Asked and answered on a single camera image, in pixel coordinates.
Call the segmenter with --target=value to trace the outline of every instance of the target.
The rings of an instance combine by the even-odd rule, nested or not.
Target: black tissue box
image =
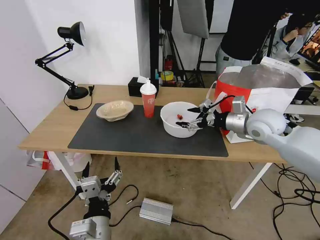
[[[142,87],[143,83],[138,83],[137,81],[138,78],[133,77],[131,81],[128,83],[129,96],[141,97],[140,88]]]
[[[144,83],[138,83],[137,81],[138,81],[138,78],[133,77],[131,79],[131,81],[128,83],[129,96],[142,97],[141,92],[140,92],[140,88]],[[158,92],[159,92],[159,80],[155,80],[155,82],[151,82],[151,83],[156,86],[156,89],[157,89],[156,97],[157,97]]]

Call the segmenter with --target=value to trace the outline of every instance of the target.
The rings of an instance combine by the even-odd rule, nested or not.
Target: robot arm
[[[250,138],[258,143],[267,144],[276,149],[288,163],[320,182],[318,129],[295,125],[291,133],[281,136],[288,124],[281,113],[273,109],[262,109],[249,116],[243,96],[235,97],[232,105],[234,112],[219,113],[212,110],[215,104],[206,99],[199,108],[189,109],[200,113],[196,120],[176,124],[188,128],[189,131],[206,126],[220,127],[234,131],[241,138]]]
[[[98,176],[82,177],[78,181],[82,192],[85,194],[85,205],[89,206],[83,220],[71,224],[69,235],[72,239],[79,240],[110,240],[111,233],[109,220],[109,201],[111,192],[116,189],[122,177],[122,171],[115,158],[115,170],[109,178],[99,179]]]

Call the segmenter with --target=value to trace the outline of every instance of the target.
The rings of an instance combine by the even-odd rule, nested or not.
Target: white table leg
[[[231,200],[231,209],[237,208],[237,206],[248,195],[248,193],[251,191],[254,185],[256,185],[256,183],[260,180],[260,178],[271,165],[272,163],[258,163],[254,166],[254,169],[252,170],[250,176],[242,184],[241,188],[238,190],[236,195],[234,195],[233,199]]]
[[[73,188],[76,190],[77,186],[80,186],[80,183],[78,182],[78,177],[72,170],[71,166],[69,165],[68,161],[66,160],[65,156],[61,152],[48,152],[48,156],[50,160],[52,161],[52,164],[57,167],[58,169],[61,169],[63,174],[66,176],[68,181],[71,183]],[[84,194],[80,193],[79,197],[81,199],[84,199]]]

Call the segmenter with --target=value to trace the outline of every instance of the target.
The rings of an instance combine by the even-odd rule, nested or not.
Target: paper bowl
[[[176,122],[190,122],[195,120],[199,113],[189,112],[189,108],[197,107],[188,102],[172,102],[163,106],[160,112],[163,121],[163,127],[167,133],[177,138],[187,138],[193,136],[197,131],[189,131],[176,124]],[[179,120],[177,115],[182,115],[183,119]]]
[[[113,101],[103,104],[96,111],[99,118],[103,118],[109,122],[124,119],[133,110],[133,104],[129,101]]]

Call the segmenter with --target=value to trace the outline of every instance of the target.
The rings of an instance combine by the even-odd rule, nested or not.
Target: black desk lamp
[[[37,66],[43,68],[48,73],[51,73],[56,78],[59,78],[62,82],[69,85],[70,89],[67,92],[67,97],[69,99],[84,98],[85,96],[87,96],[89,94],[88,90],[85,87],[76,86],[73,81],[71,81],[67,78],[64,78],[63,76],[59,75],[58,73],[56,73],[55,71],[53,71],[52,69],[47,67],[48,63],[56,60],[57,58],[65,55],[66,53],[71,52],[73,50],[74,43],[71,42],[71,39],[73,39],[76,43],[78,43],[82,46],[84,45],[84,41],[86,40],[86,32],[84,30],[83,23],[77,22],[77,23],[73,24],[71,28],[59,27],[58,28],[58,35],[60,37],[64,38],[64,40],[67,43],[65,45],[63,45],[62,47],[54,50],[53,52],[45,55],[44,57],[36,59],[35,63]],[[67,51],[65,51],[64,53],[61,53],[58,56],[50,57],[52,54],[60,51],[61,49],[65,48],[65,47],[68,49]]]

